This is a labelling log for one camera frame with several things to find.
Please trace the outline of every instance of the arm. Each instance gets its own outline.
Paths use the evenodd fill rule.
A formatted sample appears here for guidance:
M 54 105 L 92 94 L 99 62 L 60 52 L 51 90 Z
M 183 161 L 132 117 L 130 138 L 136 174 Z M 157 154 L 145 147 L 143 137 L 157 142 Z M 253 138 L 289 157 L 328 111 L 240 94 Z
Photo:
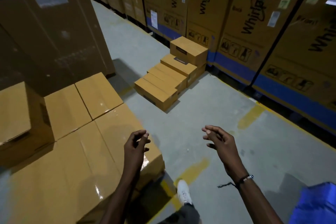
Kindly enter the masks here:
M 207 146 L 217 151 L 224 164 L 225 171 L 235 184 L 242 177 L 248 175 L 239 157 L 235 139 L 232 135 L 220 127 L 211 125 L 205 126 L 202 131 L 207 134 L 203 138 L 213 142 L 213 144 L 208 143 Z M 254 224 L 283 224 L 252 179 L 248 179 L 241 184 L 239 193 Z
M 125 209 L 138 181 L 140 169 L 144 161 L 144 153 L 149 150 L 145 148 L 145 144 L 150 142 L 148 135 L 145 130 L 135 131 L 125 143 L 123 174 L 99 224 L 124 223 Z

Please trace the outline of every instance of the hand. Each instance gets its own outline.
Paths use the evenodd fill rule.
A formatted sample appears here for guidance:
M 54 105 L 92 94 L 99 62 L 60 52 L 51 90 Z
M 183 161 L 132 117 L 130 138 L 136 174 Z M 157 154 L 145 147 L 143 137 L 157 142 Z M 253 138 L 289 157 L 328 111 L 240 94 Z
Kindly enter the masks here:
M 206 136 L 203 136 L 203 139 L 210 140 L 214 143 L 208 143 L 207 146 L 217 151 L 219 158 L 224 164 L 226 173 L 231 177 L 234 183 L 237 183 L 239 179 L 248 175 L 239 157 L 235 139 L 232 135 L 222 128 L 212 125 L 206 125 L 205 128 L 202 128 L 202 131 L 207 133 Z
M 124 145 L 124 170 L 122 178 L 128 182 L 134 181 L 140 175 L 140 169 L 144 162 L 144 153 L 149 151 L 149 148 L 145 148 L 145 144 L 151 142 L 148 136 L 149 133 L 144 129 L 132 132 Z

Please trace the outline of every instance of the white sneaker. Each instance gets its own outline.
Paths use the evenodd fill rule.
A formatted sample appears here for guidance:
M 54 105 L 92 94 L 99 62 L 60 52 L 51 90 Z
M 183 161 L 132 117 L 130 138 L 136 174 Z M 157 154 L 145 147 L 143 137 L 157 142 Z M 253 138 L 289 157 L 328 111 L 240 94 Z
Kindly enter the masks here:
M 185 180 L 179 180 L 178 184 L 177 184 L 177 195 L 178 195 L 178 199 L 180 200 L 180 203 L 182 205 L 189 203 L 189 204 L 193 204 L 191 201 L 191 197 L 190 197 L 190 191 L 189 191 L 189 187 L 188 184 L 186 183 Z

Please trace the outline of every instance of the aisle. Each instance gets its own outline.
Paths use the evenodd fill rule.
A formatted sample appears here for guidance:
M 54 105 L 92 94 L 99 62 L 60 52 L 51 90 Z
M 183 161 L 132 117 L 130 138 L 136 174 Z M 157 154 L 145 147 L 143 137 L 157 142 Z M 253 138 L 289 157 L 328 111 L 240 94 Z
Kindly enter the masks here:
M 336 182 L 335 150 L 207 72 L 167 113 L 138 95 L 132 83 L 169 49 L 92 3 L 116 68 L 117 75 L 109 81 L 151 133 L 171 179 L 183 174 L 194 180 L 191 197 L 203 223 L 252 223 L 236 189 L 217 188 L 230 179 L 217 154 L 202 139 L 201 128 L 206 124 L 221 126 L 235 137 L 247 170 L 284 222 L 301 187 Z M 169 216 L 175 207 L 169 203 L 151 223 Z

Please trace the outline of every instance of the gray pants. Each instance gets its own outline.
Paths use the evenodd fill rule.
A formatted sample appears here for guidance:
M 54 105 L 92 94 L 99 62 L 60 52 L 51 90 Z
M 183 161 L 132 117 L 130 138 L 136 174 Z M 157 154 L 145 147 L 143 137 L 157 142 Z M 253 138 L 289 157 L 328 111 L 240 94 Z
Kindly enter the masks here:
M 197 210 L 193 205 L 187 203 L 158 224 L 199 224 L 199 222 L 200 215 Z

